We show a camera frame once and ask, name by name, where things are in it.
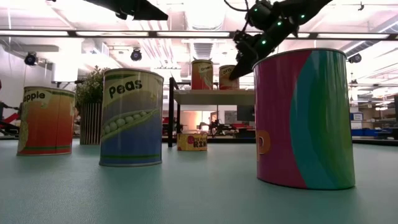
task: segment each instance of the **can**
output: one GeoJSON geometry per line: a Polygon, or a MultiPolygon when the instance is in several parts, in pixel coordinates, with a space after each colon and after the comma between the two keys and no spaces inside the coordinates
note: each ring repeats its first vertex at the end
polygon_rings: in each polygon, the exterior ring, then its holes
{"type": "Polygon", "coordinates": [[[177,134],[178,151],[207,151],[207,134],[177,134]]]}
{"type": "Polygon", "coordinates": [[[234,70],[235,65],[223,65],[220,67],[220,90],[238,90],[239,79],[229,80],[231,72],[234,70]]]}
{"type": "Polygon", "coordinates": [[[164,78],[117,68],[104,74],[102,166],[149,166],[162,162],[164,78]]]}
{"type": "Polygon", "coordinates": [[[192,62],[192,90],[213,89],[213,62],[211,60],[194,60],[192,62]]]}
{"type": "Polygon", "coordinates": [[[302,189],[353,187],[346,55],[275,54],[255,64],[254,84],[257,178],[302,189]]]}
{"type": "Polygon", "coordinates": [[[58,88],[24,88],[18,153],[20,156],[72,152],[75,93],[58,88]]]}

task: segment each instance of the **potted plant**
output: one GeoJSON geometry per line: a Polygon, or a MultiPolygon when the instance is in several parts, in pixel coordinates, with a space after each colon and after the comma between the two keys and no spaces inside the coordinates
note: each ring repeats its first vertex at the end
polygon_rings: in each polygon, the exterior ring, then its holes
{"type": "Polygon", "coordinates": [[[80,144],[100,144],[104,73],[99,68],[79,79],[76,85],[76,108],[80,115],[80,144]]]}

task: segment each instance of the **plant pot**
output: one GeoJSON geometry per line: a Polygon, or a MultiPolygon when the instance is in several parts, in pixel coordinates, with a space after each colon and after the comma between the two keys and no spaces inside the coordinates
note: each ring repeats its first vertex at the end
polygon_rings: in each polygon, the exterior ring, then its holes
{"type": "Polygon", "coordinates": [[[101,142],[102,104],[82,105],[80,117],[80,144],[99,145],[101,142]]]}

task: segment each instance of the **green table surface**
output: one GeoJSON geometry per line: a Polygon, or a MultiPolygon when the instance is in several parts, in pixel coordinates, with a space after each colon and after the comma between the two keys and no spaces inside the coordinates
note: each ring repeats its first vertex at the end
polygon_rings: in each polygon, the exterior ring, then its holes
{"type": "Polygon", "coordinates": [[[354,145],[356,187],[300,190],[256,179],[254,144],[163,145],[163,163],[101,167],[99,146],[16,156],[0,141],[0,224],[397,223],[398,147],[354,145]]]}

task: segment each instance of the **white shelf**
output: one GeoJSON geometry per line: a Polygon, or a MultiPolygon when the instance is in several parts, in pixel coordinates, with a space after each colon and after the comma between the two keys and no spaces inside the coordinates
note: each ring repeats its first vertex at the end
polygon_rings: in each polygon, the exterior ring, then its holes
{"type": "Polygon", "coordinates": [[[254,90],[174,90],[180,105],[254,105],[254,90]]]}

